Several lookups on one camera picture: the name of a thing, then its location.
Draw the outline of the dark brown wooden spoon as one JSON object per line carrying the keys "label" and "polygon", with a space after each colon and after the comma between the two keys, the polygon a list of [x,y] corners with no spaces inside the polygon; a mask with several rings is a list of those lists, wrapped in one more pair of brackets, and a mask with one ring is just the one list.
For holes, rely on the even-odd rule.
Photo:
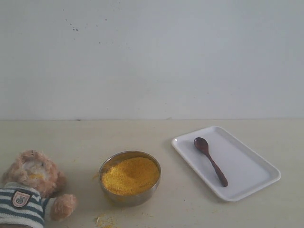
{"label": "dark brown wooden spoon", "polygon": [[195,147],[201,151],[210,161],[210,163],[212,164],[218,179],[221,183],[221,185],[223,187],[227,187],[228,186],[228,180],[226,178],[226,176],[224,175],[224,173],[222,172],[222,170],[219,168],[219,166],[214,162],[214,160],[212,159],[210,153],[209,153],[209,144],[208,142],[202,138],[202,137],[196,137],[194,139],[194,145]]}

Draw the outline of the brown plush teddy bear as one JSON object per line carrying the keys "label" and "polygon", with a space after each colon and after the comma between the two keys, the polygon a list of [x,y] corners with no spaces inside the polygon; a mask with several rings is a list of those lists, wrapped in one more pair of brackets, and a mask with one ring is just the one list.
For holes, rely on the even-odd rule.
{"label": "brown plush teddy bear", "polygon": [[43,228],[47,221],[69,217],[76,209],[76,196],[56,196],[66,181],[64,173],[44,153],[21,152],[1,178],[0,226]]}

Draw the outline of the yellow millet grains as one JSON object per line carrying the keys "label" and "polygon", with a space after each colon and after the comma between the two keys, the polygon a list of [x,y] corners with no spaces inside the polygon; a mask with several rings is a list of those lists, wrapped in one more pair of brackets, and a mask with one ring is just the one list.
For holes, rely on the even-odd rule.
{"label": "yellow millet grains", "polygon": [[159,177],[158,166],[152,160],[135,157],[110,168],[102,175],[101,182],[113,194],[130,196],[147,191]]}

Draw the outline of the steel bowl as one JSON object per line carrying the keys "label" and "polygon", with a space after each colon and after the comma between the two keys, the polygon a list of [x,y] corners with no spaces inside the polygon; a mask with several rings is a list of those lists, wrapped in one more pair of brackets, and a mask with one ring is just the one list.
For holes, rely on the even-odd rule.
{"label": "steel bowl", "polygon": [[[152,160],[159,169],[160,172],[160,177],[157,180],[157,182],[147,191],[137,194],[137,195],[130,195],[130,196],[122,196],[122,195],[116,195],[108,191],[104,185],[101,182],[101,177],[104,173],[109,171],[110,168],[113,166],[117,165],[118,163],[130,159],[130,158],[135,158],[135,157],[144,157]],[[104,192],[105,196],[113,202],[115,205],[119,206],[124,206],[124,207],[132,207],[132,206],[138,206],[146,201],[148,201],[156,191],[157,187],[159,186],[160,180],[161,180],[161,167],[159,162],[150,154],[141,152],[141,151],[125,151],[125,152],[120,152],[118,154],[113,155],[112,157],[108,158],[100,167],[99,169],[99,183],[101,186],[102,191]]]}

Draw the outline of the white rectangular plastic tray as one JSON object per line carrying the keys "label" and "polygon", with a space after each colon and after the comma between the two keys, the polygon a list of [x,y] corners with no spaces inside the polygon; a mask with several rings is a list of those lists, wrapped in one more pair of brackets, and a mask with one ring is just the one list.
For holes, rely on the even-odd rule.
{"label": "white rectangular plastic tray", "polygon": [[[204,138],[209,153],[228,180],[223,187],[209,159],[195,148],[194,139]],[[172,139],[184,161],[222,200],[236,202],[277,182],[281,172],[238,138],[219,126],[199,129]]]}

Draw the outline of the spilled yellow grain pile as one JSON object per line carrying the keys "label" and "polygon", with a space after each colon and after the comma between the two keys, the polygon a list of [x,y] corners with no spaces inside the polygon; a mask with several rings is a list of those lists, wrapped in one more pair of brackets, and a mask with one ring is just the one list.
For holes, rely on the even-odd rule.
{"label": "spilled yellow grain pile", "polygon": [[114,213],[102,213],[95,218],[97,228],[118,228]]}

